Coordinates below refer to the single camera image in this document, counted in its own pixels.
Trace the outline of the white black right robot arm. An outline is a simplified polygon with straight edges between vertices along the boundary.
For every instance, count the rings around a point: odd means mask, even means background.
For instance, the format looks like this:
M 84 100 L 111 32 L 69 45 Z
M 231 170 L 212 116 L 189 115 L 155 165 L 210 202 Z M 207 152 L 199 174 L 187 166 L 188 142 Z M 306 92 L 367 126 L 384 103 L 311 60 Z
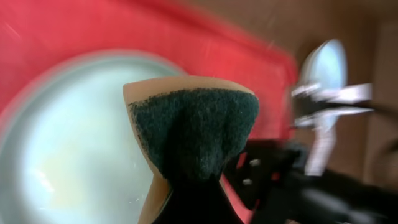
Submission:
M 295 141 L 250 139 L 224 170 L 252 211 L 251 223 L 396 223 L 397 192 L 328 170 L 326 163 L 336 141 L 329 118 L 375 112 L 396 120 L 397 111 L 372 104 L 369 84 L 339 90 L 308 84 L 292 96 L 294 127 L 315 129 L 312 149 Z

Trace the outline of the mint green round plate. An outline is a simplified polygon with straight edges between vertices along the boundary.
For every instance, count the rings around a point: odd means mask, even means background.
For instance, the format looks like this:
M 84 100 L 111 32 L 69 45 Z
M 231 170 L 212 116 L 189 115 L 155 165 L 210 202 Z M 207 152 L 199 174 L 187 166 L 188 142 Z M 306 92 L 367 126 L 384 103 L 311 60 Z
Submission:
M 107 50 L 51 68 L 1 131 L 1 222 L 136 223 L 152 182 L 123 86 L 182 74 L 144 52 Z

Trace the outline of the light blue round plate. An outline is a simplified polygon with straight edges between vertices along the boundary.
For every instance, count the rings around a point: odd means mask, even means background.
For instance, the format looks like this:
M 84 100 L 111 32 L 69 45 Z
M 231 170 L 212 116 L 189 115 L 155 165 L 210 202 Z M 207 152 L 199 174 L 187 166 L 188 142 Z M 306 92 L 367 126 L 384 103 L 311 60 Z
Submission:
M 339 90 L 347 83 L 348 66 L 343 44 L 331 39 L 313 50 L 305 59 L 300 83 L 317 83 L 323 90 Z

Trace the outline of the green yellow sponge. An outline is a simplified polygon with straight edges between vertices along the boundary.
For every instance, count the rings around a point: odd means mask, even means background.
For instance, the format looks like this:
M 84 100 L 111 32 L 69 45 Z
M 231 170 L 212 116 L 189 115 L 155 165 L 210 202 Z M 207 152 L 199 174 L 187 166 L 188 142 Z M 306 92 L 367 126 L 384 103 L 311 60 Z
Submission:
M 134 137 L 153 173 L 140 223 L 240 223 L 220 182 L 244 148 L 257 96 L 211 77 L 127 83 L 123 97 Z

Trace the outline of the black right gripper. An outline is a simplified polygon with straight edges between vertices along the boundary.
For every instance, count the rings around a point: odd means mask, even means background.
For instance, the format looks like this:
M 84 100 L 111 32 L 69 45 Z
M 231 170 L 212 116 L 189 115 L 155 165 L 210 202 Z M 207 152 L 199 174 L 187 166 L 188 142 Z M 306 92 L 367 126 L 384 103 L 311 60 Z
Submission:
M 305 148 L 294 142 L 249 140 L 224 176 L 251 223 L 397 224 L 397 192 L 326 170 L 305 175 Z

